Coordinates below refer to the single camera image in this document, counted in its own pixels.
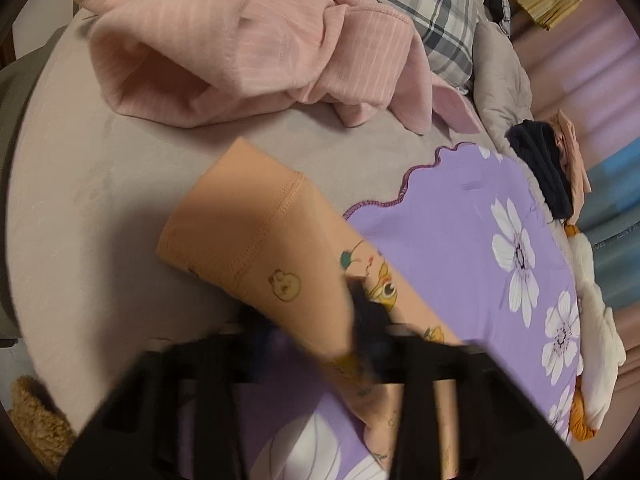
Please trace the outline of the orange cartoon print garment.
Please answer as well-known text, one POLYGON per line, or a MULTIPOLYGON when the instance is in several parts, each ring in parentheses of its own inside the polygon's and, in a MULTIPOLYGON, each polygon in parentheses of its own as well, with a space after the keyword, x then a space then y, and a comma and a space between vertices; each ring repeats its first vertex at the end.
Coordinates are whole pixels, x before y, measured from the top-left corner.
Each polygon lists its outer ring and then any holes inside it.
POLYGON ((157 255, 256 308, 314 357, 392 466, 401 388, 377 385, 356 355, 346 281, 436 342, 457 336, 388 260, 300 172, 235 141, 165 224, 157 255))

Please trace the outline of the brown fuzzy cloth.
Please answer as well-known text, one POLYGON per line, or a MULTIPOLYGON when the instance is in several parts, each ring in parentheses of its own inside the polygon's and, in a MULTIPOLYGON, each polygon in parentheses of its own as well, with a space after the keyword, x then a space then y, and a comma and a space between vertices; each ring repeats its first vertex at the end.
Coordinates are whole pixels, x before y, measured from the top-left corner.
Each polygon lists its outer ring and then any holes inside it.
POLYGON ((38 379, 30 376, 14 379, 11 398, 11 422, 39 463, 56 477, 76 441, 74 430, 38 379))

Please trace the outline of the white goose plush toy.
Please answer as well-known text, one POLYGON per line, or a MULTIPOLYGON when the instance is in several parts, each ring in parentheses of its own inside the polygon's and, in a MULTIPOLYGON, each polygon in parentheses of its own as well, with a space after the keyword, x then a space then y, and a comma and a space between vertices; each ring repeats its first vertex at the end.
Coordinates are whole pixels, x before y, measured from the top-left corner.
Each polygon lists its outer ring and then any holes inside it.
POLYGON ((611 406, 626 351, 613 309, 603 299, 594 274, 593 251, 577 226, 565 228, 578 298, 582 367, 570 408, 570 433, 579 441, 593 439, 611 406))

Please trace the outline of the purple floral bed sheet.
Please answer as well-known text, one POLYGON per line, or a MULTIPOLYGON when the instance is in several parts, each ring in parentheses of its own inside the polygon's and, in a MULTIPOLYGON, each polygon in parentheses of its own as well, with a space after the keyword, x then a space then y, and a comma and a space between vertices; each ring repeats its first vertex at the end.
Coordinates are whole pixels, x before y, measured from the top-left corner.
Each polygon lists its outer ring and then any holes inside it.
MULTIPOLYGON (((338 213, 457 342, 487 344, 556 434, 567 435, 580 343, 575 289, 515 162, 463 145, 411 167, 393 200, 338 213)), ((242 400, 252 478, 384 477, 363 422, 287 333, 270 348, 266 382, 244 388, 242 400)))

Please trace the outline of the peach folded garment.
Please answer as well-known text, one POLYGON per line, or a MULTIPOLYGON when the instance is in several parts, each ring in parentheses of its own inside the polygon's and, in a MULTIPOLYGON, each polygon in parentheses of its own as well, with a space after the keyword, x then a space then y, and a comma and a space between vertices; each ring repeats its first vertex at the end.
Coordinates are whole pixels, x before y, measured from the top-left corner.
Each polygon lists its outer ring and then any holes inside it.
POLYGON ((566 222, 574 226, 585 205, 586 195, 592 191, 591 184, 576 129, 570 118, 562 110, 557 110, 548 123, 553 129, 555 144, 560 151, 560 166, 570 184, 573 213, 566 222))

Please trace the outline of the dark navy folded garment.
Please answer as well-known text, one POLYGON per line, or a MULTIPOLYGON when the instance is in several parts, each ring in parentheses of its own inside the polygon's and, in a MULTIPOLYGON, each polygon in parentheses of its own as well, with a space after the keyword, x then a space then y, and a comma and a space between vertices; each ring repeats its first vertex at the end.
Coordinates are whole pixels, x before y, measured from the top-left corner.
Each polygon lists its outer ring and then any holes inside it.
POLYGON ((561 166, 552 127, 524 120, 509 129, 506 140, 534 174, 552 218, 568 220, 574 212, 572 188, 561 166))

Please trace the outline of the grey quilt blanket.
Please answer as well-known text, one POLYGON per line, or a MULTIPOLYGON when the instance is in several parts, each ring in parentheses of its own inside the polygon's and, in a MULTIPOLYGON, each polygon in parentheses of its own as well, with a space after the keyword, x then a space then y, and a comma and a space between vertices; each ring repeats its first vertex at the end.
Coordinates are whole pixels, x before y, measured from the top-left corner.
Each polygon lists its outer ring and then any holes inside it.
POLYGON ((473 44, 473 101, 499 153, 514 157, 506 133, 532 120, 529 78, 508 37, 497 24, 479 21, 473 44))

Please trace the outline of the pink striped garment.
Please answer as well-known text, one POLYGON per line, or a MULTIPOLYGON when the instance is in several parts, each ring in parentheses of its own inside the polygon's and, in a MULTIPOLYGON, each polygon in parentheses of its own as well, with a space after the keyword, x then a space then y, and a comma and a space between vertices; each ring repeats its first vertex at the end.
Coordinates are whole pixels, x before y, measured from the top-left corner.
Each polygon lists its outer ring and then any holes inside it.
POLYGON ((389 110, 417 134, 434 117, 480 130, 410 18, 375 0, 75 1, 96 16, 90 58, 118 114, 192 128, 326 102, 349 127, 389 110))

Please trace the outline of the grey plaid pillow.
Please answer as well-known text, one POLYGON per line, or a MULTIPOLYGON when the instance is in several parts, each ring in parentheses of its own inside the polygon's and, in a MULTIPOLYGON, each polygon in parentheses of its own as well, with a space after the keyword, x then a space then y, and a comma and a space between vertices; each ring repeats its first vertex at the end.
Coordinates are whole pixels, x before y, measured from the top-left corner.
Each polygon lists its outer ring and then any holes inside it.
POLYGON ((473 41, 478 21, 476 0, 376 0, 412 19, 431 70, 466 93, 473 76, 473 41))

